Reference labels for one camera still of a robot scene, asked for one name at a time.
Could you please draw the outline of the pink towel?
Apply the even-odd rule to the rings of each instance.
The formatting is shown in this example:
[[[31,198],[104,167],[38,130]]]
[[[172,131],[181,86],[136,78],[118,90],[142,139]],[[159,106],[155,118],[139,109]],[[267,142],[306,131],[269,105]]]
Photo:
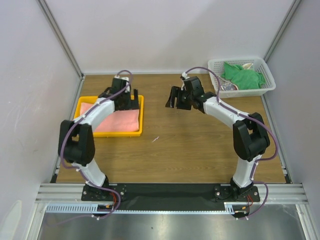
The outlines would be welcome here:
[[[95,133],[111,132],[136,132],[139,128],[139,110],[117,110],[114,102],[108,100],[104,103],[82,103],[81,109],[85,109],[75,119],[79,125],[91,126]]]

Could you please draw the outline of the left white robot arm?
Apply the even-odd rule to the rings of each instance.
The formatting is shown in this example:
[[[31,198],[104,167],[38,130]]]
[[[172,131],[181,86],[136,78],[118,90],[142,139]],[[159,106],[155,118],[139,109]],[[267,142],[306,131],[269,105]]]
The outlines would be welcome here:
[[[139,108],[138,90],[133,90],[133,77],[121,77],[118,74],[112,84],[98,95],[94,104],[74,120],[64,120],[60,124],[58,155],[66,169],[80,172],[88,186],[93,187],[92,194],[99,200],[110,195],[108,177],[100,170],[95,160],[94,130],[108,116],[116,111],[128,111]]]

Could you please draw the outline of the yellow plastic tray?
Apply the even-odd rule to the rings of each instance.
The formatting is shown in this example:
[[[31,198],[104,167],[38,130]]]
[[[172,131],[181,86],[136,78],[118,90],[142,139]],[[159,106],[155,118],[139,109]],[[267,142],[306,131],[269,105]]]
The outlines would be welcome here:
[[[96,100],[98,99],[98,96],[81,96],[78,99],[75,113],[74,113],[74,119],[79,117],[82,113],[84,113],[86,110],[81,109],[81,104],[87,103],[90,105],[93,105]],[[138,116],[138,122],[139,122],[139,130],[134,132],[93,132],[93,136],[97,138],[108,138],[108,137],[139,137],[142,134],[143,130],[143,115],[144,115],[144,96],[138,95],[138,103],[139,103],[139,116]]]

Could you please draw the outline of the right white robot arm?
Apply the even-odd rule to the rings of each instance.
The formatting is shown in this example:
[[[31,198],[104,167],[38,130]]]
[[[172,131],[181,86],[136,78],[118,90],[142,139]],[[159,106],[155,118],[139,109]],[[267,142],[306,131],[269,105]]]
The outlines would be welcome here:
[[[230,179],[230,195],[234,200],[242,201],[254,185],[258,161],[270,146],[263,118],[257,112],[248,114],[230,106],[213,92],[205,92],[196,76],[182,81],[181,87],[171,87],[165,106],[181,110],[194,108],[232,129],[233,149],[238,160],[235,173]]]

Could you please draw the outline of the green towel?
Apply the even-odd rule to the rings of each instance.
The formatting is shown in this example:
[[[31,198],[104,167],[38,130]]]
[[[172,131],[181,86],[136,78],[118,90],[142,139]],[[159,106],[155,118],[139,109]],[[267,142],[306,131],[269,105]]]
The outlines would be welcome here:
[[[264,75],[254,70],[252,62],[243,65],[223,63],[221,77],[237,85],[238,90],[261,89],[266,83]]]

